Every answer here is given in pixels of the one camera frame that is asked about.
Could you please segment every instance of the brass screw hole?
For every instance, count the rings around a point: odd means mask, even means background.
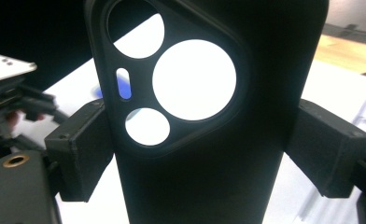
[[[6,168],[13,168],[20,166],[26,163],[27,161],[29,161],[29,157],[27,155],[18,155],[3,162],[3,166]]]

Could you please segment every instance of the white mounting plate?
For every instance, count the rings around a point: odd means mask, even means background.
[[[35,63],[27,63],[0,55],[0,80],[35,71]]]

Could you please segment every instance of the oval cutout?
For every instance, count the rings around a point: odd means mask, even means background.
[[[112,9],[108,21],[114,46],[130,58],[147,58],[162,44],[162,17],[151,4],[143,0],[121,1]],[[138,25],[133,28],[129,27],[130,24]]]
[[[235,85],[230,56],[204,40],[173,45],[157,61],[153,73],[157,100],[170,114],[186,120],[216,115],[230,102]]]
[[[125,120],[125,129],[133,140],[144,146],[162,143],[169,135],[168,119],[157,110],[140,108],[131,112]]]
[[[119,68],[116,71],[116,78],[120,97],[124,100],[129,100],[132,96],[130,74],[125,68]]]

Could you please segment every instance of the screw hole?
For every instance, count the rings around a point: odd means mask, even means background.
[[[59,136],[59,138],[60,139],[66,139],[66,138],[68,138],[69,137],[69,134],[68,133],[66,133],[66,134],[61,134],[60,136]]]
[[[26,163],[27,161],[29,161],[29,157],[27,155],[18,155],[18,156],[9,158],[5,162],[3,162],[3,166],[6,168],[13,168],[13,167],[20,166],[20,165]]]

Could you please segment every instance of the small circular cutout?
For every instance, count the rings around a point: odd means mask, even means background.
[[[187,40],[172,46],[154,68],[157,100],[180,119],[200,120],[216,115],[232,99],[235,85],[230,56],[204,40]]]
[[[125,129],[135,142],[145,146],[162,143],[170,132],[168,119],[150,108],[140,108],[131,112],[125,120]]]
[[[147,58],[162,45],[162,17],[151,4],[143,0],[121,1],[112,9],[108,21],[114,46],[130,58]]]
[[[11,157],[8,160],[4,161],[3,166],[5,168],[13,168],[13,167],[20,166],[20,165],[26,163],[27,161],[29,161],[29,156],[18,155],[18,156]]]

